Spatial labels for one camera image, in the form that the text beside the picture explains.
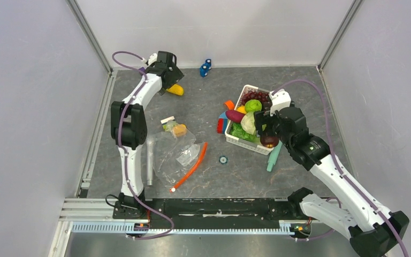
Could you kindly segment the green white poker chip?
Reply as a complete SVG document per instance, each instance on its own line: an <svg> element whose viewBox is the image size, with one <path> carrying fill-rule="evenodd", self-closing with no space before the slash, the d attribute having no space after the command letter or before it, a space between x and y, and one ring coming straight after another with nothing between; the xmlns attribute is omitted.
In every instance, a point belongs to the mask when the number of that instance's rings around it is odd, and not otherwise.
<svg viewBox="0 0 411 257"><path fill-rule="evenodd" d="M221 156L219 158L220 164L226 164L229 161L229 159L226 156Z"/></svg>

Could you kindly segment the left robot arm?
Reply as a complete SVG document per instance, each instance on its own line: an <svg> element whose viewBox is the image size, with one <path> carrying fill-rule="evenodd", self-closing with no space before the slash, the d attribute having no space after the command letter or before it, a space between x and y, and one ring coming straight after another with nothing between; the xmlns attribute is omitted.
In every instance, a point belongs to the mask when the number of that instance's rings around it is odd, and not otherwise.
<svg viewBox="0 0 411 257"><path fill-rule="evenodd" d="M167 51L139 58L144 68L136 71L141 79L133 91L121 101L111 104L111 137L121 160L122 186L117 196L113 218L142 218L147 210L141 171L141 151L146 142L148 127L144 110L157 93L164 93L178 83L184 74L177 67L177 57Z"/></svg>

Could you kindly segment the dark red fake grapes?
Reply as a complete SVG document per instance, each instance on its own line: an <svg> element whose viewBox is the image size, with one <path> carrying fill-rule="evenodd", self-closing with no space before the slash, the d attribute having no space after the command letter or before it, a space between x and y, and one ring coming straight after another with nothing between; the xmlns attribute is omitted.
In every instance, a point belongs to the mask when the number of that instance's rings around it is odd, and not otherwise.
<svg viewBox="0 0 411 257"><path fill-rule="evenodd" d="M250 90L243 94L240 103L241 105L245 105L250 100L258 100L264 104L265 102L269 102L269 99L269 93L267 92Z"/></svg>

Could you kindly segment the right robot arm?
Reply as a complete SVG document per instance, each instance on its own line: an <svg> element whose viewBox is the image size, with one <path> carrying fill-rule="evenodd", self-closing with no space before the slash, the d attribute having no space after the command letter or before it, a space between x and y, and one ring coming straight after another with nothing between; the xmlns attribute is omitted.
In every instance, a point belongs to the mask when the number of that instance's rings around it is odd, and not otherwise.
<svg viewBox="0 0 411 257"><path fill-rule="evenodd" d="M309 132L306 117L297 107L274 114L258 111L254 115L261 136L276 136L290 157L323 182L344 208L331 204L307 188L289 197L288 213L294 218L305 215L326 224L345 237L359 256L384 256L402 241L409 218L402 211L391 211L381 204L344 168L332 148Z"/></svg>

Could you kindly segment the white green stacked block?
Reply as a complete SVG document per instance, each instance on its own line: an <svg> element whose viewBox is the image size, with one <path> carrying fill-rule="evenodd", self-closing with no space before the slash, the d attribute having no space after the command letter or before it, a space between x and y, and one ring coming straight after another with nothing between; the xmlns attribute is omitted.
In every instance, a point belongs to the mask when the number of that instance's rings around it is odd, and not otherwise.
<svg viewBox="0 0 411 257"><path fill-rule="evenodd" d="M175 121L175 117L174 117L174 116L171 116L171 117L162 119L162 120L161 120L161 124L164 126L164 125L166 125L166 124L167 124L168 122L170 122L170 121Z"/></svg>

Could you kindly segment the small green fake fruit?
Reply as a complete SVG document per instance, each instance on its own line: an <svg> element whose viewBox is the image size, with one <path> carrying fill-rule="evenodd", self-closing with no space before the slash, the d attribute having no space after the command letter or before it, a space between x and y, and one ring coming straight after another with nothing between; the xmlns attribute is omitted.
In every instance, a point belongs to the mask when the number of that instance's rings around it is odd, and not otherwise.
<svg viewBox="0 0 411 257"><path fill-rule="evenodd" d="M263 109L261 101L257 99L249 100L244 105L246 112L257 112Z"/></svg>

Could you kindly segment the fake green cabbage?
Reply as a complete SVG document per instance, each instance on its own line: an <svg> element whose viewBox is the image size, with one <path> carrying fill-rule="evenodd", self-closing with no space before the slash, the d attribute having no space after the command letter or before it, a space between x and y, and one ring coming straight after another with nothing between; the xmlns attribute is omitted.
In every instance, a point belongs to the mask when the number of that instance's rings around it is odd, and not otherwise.
<svg viewBox="0 0 411 257"><path fill-rule="evenodd" d="M254 112L246 113L242 118L240 125L246 133L256 135Z"/></svg>

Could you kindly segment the silver metal cylinder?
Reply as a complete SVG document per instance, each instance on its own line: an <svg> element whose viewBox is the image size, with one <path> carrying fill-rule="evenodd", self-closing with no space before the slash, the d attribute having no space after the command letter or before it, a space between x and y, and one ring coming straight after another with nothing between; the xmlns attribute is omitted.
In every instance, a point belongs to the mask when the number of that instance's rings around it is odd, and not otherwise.
<svg viewBox="0 0 411 257"><path fill-rule="evenodd" d="M152 186L154 180L154 146L155 140L152 135L147 137L147 165L146 165L146 175L147 175L147 185Z"/></svg>

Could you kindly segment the fake yellow lemon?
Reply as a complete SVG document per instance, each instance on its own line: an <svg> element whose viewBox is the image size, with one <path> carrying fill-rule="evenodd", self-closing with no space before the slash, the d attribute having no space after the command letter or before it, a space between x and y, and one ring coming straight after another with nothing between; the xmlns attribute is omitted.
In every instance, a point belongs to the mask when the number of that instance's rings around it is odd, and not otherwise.
<svg viewBox="0 0 411 257"><path fill-rule="evenodd" d="M236 111L237 111L237 112L240 112L240 113L242 113L242 114L244 114L244 115L247 113L244 105L241 105L241 106L237 107Z"/></svg>

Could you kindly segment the orange toy cup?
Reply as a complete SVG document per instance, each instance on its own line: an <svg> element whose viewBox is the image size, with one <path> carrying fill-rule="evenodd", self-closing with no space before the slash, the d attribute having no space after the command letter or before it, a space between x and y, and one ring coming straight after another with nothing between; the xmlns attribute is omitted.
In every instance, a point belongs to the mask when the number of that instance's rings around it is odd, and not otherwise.
<svg viewBox="0 0 411 257"><path fill-rule="evenodd" d="M235 104L231 100L227 100L223 105L227 110L233 110L235 108Z"/></svg>

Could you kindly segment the fake green lettuce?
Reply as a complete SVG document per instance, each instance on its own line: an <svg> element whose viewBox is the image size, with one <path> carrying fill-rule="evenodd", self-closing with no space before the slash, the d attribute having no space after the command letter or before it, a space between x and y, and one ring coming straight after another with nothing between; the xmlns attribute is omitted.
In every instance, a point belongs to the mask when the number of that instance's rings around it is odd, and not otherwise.
<svg viewBox="0 0 411 257"><path fill-rule="evenodd" d="M230 130L230 135L252 143L260 143L260 140L255 135L247 133L239 123L233 123Z"/></svg>

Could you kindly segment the fake yellow corn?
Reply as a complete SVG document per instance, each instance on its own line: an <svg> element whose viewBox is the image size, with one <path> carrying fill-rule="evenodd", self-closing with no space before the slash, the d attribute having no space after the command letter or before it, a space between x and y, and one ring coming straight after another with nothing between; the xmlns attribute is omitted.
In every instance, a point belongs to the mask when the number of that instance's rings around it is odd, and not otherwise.
<svg viewBox="0 0 411 257"><path fill-rule="evenodd" d="M184 95L184 89L179 84L174 84L173 86L168 88L166 91L171 93L171 94L178 95L178 96L183 96Z"/></svg>

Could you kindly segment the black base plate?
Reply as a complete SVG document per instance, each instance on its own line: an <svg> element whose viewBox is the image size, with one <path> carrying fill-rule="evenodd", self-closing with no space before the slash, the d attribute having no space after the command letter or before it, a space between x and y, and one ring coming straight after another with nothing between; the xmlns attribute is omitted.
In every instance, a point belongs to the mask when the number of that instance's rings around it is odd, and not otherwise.
<svg viewBox="0 0 411 257"><path fill-rule="evenodd" d="M275 229L279 221L307 221L300 208L287 199L212 198L163 199L126 206L116 201L113 218L147 219L152 229Z"/></svg>

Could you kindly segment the blue toy car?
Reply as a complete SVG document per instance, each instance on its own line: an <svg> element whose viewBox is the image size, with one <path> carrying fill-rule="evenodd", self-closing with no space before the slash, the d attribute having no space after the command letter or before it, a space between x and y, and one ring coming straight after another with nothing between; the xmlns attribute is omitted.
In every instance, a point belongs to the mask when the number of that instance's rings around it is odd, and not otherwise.
<svg viewBox="0 0 411 257"><path fill-rule="evenodd" d="M202 78L206 77L212 68L212 60L210 58L206 59L204 63L200 66L199 72Z"/></svg>

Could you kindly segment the clear zip top bag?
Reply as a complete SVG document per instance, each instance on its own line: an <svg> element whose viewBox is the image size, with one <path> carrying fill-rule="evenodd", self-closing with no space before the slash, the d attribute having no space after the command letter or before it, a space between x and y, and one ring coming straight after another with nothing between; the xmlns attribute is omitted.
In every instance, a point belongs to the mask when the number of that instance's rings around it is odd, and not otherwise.
<svg viewBox="0 0 411 257"><path fill-rule="evenodd" d="M154 172L163 185L173 193L199 169L208 143L197 142L196 136L187 128L187 133L176 138L172 128L180 124L176 120L162 126L162 132L153 135Z"/></svg>

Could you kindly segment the purple fake sweet potato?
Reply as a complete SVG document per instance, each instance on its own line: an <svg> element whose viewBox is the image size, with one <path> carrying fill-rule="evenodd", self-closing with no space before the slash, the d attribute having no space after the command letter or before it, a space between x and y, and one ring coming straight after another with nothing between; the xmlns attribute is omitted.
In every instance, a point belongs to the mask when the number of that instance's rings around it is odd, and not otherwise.
<svg viewBox="0 0 411 257"><path fill-rule="evenodd" d="M242 119L244 118L245 114L238 112L236 110L227 110L225 111L225 116L228 120L234 123L241 123Z"/></svg>

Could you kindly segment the red blue toy block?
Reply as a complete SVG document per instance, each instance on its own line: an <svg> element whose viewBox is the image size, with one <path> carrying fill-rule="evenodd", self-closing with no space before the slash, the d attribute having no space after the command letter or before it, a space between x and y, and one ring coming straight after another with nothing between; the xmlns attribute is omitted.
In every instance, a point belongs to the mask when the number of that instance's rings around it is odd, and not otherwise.
<svg viewBox="0 0 411 257"><path fill-rule="evenodd" d="M219 115L216 131L219 134L225 134L229 119L226 115L226 111Z"/></svg>

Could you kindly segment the dark maroon fake fruit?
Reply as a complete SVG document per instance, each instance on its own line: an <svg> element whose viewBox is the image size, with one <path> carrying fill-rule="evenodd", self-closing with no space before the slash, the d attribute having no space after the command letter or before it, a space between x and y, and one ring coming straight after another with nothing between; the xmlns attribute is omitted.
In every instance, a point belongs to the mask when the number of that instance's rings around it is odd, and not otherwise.
<svg viewBox="0 0 411 257"><path fill-rule="evenodd" d="M274 133L263 133L260 136L260 143L266 148L274 148L279 145L279 138Z"/></svg>

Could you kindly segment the yellow toy cylinder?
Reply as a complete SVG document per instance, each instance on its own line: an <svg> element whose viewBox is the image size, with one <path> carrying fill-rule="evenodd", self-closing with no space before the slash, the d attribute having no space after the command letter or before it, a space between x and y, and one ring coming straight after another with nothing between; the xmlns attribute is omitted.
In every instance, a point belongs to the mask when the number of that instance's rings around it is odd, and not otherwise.
<svg viewBox="0 0 411 257"><path fill-rule="evenodd" d="M184 124L177 124L172 128L172 134L178 138L182 137L187 133L187 128Z"/></svg>

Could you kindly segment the white plastic basket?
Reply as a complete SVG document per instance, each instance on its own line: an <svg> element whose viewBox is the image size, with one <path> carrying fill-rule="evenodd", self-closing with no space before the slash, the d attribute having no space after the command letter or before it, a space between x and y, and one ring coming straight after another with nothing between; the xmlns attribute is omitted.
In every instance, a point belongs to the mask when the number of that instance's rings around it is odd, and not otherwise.
<svg viewBox="0 0 411 257"><path fill-rule="evenodd" d="M259 87L252 86L252 85L244 85L244 87L241 90L241 93L239 95L239 98L236 101L234 110L237 110L240 106L242 106L242 99L243 99L244 95L247 94L248 92L251 92L251 93L253 93L253 92L268 93L269 91L267 89L259 88ZM237 145L237 146L240 146L242 148L249 149L251 151L263 154L263 155L269 155L274 150L274 147L267 148L267 147L263 146L260 143L259 140L257 142L256 141L252 142L252 141L244 140L244 139L233 136L231 134L231 131L233 130L233 124L234 124L234 122L227 118L226 130L224 132L224 135L226 137L227 142L229 142L231 144L234 144L234 145Z"/></svg>

